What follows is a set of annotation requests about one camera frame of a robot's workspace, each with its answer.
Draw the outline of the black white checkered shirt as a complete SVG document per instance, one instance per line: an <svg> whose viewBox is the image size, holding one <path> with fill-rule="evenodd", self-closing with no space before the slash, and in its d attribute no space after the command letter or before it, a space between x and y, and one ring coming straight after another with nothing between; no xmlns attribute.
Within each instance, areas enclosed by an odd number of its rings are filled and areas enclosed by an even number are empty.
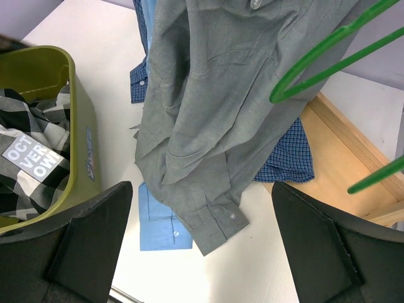
<svg viewBox="0 0 404 303"><path fill-rule="evenodd" d="M30 220L62 195L70 168L70 87L27 102L1 90L1 216Z"/></svg>

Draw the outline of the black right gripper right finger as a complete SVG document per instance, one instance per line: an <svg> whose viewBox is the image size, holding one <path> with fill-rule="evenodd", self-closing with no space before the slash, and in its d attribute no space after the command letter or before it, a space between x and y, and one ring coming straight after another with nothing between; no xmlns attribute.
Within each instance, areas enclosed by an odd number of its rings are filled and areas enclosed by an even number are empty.
<svg viewBox="0 0 404 303"><path fill-rule="evenodd" d="M286 183L271 197L300 302L403 302L403 232Z"/></svg>

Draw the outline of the green hanger with metal hook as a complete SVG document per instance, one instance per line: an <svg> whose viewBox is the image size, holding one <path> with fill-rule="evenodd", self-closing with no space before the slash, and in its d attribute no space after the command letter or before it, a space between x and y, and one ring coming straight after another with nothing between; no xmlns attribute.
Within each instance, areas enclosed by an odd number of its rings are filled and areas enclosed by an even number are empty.
<svg viewBox="0 0 404 303"><path fill-rule="evenodd" d="M392 175L398 173L403 170L403 156L397 158L396 160L390 162L379 170L373 172L371 175L363 178L359 182L350 186L347 189L348 194L356 194L370 186L373 186L386 178L391 177Z"/></svg>

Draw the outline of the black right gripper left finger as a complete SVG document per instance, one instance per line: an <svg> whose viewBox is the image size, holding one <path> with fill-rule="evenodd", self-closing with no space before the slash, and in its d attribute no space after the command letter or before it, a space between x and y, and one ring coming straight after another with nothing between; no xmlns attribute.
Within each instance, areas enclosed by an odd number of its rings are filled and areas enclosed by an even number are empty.
<svg viewBox="0 0 404 303"><path fill-rule="evenodd" d="M99 195L1 236L1 302L107 302L133 187Z"/></svg>

